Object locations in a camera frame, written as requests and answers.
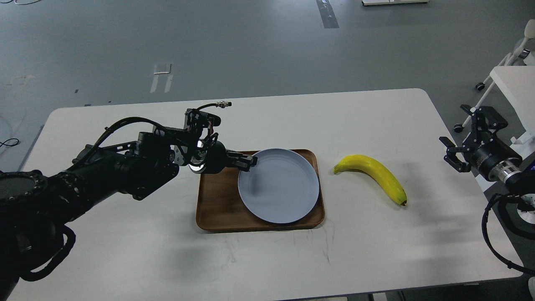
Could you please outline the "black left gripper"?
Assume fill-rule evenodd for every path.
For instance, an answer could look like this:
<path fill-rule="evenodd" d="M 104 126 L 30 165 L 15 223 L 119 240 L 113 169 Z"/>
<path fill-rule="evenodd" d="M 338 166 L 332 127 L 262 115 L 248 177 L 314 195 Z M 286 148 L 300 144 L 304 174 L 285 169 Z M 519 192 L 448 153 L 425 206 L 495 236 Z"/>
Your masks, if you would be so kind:
<path fill-rule="evenodd" d="M 201 163 L 188 164 L 189 169 L 196 174 L 218 174 L 225 168 L 235 168 L 248 173 L 256 166 L 258 158 L 240 152 L 228 152 L 223 143 L 216 142 L 208 148 L 208 152 Z"/>

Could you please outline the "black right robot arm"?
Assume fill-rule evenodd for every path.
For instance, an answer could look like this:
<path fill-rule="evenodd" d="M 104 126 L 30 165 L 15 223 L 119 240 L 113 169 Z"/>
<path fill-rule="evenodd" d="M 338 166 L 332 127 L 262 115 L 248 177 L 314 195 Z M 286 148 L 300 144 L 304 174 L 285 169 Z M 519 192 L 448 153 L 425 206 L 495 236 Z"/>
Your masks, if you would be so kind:
<path fill-rule="evenodd" d="M 503 183 L 509 192 L 507 203 L 534 210 L 534 172 L 520 170 L 523 158 L 497 136 L 508 122 L 490 106 L 460 108 L 471 120 L 470 133 L 460 146 L 448 137 L 439 138 L 446 147 L 445 162 L 459 173 L 476 168 L 485 181 Z"/>

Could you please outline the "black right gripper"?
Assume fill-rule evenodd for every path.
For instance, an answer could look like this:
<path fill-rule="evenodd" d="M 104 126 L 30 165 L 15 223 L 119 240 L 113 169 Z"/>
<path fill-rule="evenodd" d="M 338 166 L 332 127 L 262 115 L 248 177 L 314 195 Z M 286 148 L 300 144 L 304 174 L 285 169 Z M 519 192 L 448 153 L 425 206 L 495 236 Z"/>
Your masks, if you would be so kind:
<path fill-rule="evenodd" d="M 519 173 L 523 158 L 497 138 L 497 132 L 509 123 L 491 106 L 472 108 L 461 105 L 460 108 L 469 115 L 470 132 L 462 147 L 455 145 L 448 137 L 439 137 L 446 148 L 443 157 L 445 162 L 458 173 L 468 173 L 473 166 L 489 182 L 505 182 L 512 174 Z M 467 162 L 461 161 L 458 153 L 462 153 Z"/>

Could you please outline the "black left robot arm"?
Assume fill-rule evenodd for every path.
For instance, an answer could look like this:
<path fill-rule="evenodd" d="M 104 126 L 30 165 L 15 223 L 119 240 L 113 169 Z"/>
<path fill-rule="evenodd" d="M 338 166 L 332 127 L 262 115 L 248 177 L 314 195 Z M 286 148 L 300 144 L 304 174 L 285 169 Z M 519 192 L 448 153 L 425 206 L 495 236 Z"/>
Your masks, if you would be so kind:
<path fill-rule="evenodd" d="M 67 223 L 115 193 L 141 201 L 174 179 L 181 166 L 196 174 L 225 168 L 248 172 L 256 156 L 226 149 L 214 128 L 219 116 L 189 108 L 183 128 L 126 117 L 53 176 L 40 170 L 1 173 L 1 299 L 20 279 L 38 281 L 69 255 L 75 233 Z"/>

